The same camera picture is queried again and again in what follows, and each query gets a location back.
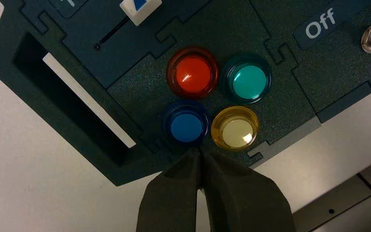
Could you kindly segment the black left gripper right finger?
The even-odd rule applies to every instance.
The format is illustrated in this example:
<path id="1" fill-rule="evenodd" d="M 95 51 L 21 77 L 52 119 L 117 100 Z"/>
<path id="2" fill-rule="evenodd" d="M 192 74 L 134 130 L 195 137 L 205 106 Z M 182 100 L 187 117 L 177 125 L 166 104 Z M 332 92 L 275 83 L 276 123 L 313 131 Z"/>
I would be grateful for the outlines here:
<path id="1" fill-rule="evenodd" d="M 290 205 L 273 180 L 217 152 L 203 151 L 201 161 L 211 231 L 296 231 Z"/>

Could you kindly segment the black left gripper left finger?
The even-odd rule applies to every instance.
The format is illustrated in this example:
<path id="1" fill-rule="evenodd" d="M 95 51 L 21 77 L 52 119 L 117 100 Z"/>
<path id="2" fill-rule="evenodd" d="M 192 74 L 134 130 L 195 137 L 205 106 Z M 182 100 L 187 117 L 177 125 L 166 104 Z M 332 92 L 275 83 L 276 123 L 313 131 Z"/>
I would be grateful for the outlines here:
<path id="1" fill-rule="evenodd" d="M 197 190 L 201 184 L 201 152 L 188 150 L 147 185 L 140 203 L 136 231 L 194 232 Z"/>

